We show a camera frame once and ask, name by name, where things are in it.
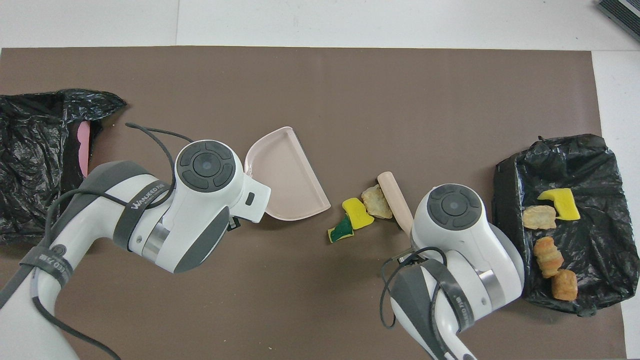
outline robotic arm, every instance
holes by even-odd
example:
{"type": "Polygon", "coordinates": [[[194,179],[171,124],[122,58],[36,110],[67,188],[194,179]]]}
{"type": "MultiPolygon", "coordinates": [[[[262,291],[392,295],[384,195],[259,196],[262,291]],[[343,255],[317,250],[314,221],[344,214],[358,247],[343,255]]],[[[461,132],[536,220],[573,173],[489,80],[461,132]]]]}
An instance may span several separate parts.
{"type": "Polygon", "coordinates": [[[225,144],[191,142],[180,151],[173,170],[175,191],[163,202],[159,199],[171,186],[133,162],[106,163],[89,174],[80,189],[120,201],[75,195],[51,229],[51,246],[35,247],[23,259],[21,263],[36,267],[0,308],[0,358],[78,358],[32,299],[53,314],[58,293],[95,239],[112,238],[178,273],[200,265],[225,231],[237,227],[237,218],[262,218],[271,190],[245,175],[225,144]]]}
{"type": "Polygon", "coordinates": [[[474,360],[457,333],[520,296],[522,258],[489,224],[478,194],[458,184],[423,198],[411,244],[412,255],[385,280],[398,322],[433,359],[474,360]]]}

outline white table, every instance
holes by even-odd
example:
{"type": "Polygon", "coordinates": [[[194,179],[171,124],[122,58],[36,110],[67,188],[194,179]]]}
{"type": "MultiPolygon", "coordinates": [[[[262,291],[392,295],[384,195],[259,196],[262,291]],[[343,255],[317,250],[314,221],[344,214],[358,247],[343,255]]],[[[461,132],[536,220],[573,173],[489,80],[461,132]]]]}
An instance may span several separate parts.
{"type": "MultiPolygon", "coordinates": [[[[581,0],[2,0],[0,48],[151,45],[420,47],[593,52],[602,134],[640,224],[640,43],[581,0]]],[[[622,303],[640,358],[640,297],[622,303]]]]}

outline brown mat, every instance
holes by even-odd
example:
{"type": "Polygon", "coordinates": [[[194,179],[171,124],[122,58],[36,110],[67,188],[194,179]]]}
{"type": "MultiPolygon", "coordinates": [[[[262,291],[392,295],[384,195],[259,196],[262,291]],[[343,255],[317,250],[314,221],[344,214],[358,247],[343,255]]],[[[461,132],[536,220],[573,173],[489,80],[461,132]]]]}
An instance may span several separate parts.
{"type": "MultiPolygon", "coordinates": [[[[388,331],[378,318],[380,265],[408,247],[406,237],[379,220],[329,245],[341,202],[390,170],[412,210],[447,182],[475,188],[489,205],[493,166],[538,135],[600,134],[585,52],[3,49],[0,93],[70,87],[130,103],[98,137],[91,168],[133,160],[170,180],[160,149],[126,121],[221,140],[241,159],[288,125],[333,204],[298,222],[243,223],[180,275],[97,241],[57,315],[124,359],[427,358],[400,326],[388,331]]],[[[163,139],[174,154],[184,145],[163,139]]],[[[4,284],[19,255],[2,251],[4,284]]],[[[480,359],[625,357],[619,306],[578,318],[518,300],[461,337],[480,359]]],[[[84,359],[102,356],[71,342],[84,359]]]]}

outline pink dustpan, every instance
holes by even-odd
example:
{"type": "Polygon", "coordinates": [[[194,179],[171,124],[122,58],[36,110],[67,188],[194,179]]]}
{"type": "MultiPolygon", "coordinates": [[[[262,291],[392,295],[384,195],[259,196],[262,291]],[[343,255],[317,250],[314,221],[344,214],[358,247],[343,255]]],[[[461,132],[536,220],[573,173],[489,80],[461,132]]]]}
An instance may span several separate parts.
{"type": "Polygon", "coordinates": [[[276,219],[300,220],[331,207],[296,133],[289,126],[255,142],[244,160],[244,171],[271,188],[265,212],[276,219]]]}

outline sponge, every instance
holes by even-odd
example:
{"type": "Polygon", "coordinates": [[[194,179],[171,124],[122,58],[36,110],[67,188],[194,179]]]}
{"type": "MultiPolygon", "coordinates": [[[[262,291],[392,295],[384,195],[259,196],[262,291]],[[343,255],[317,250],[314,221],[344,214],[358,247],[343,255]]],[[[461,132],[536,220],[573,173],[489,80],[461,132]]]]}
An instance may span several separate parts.
{"type": "Polygon", "coordinates": [[[367,213],[362,201],[356,197],[346,199],[342,202],[342,208],[347,212],[354,230],[361,229],[373,222],[373,217],[367,213]]]}
{"type": "Polygon", "coordinates": [[[353,236],[353,228],[349,217],[344,215],[344,219],[333,229],[326,231],[329,234],[329,242],[335,243],[338,240],[353,236]]]}
{"type": "Polygon", "coordinates": [[[575,206],[573,193],[569,188],[545,190],[540,194],[538,200],[552,200],[556,211],[560,215],[557,219],[568,221],[580,219],[580,213],[575,206]]]}

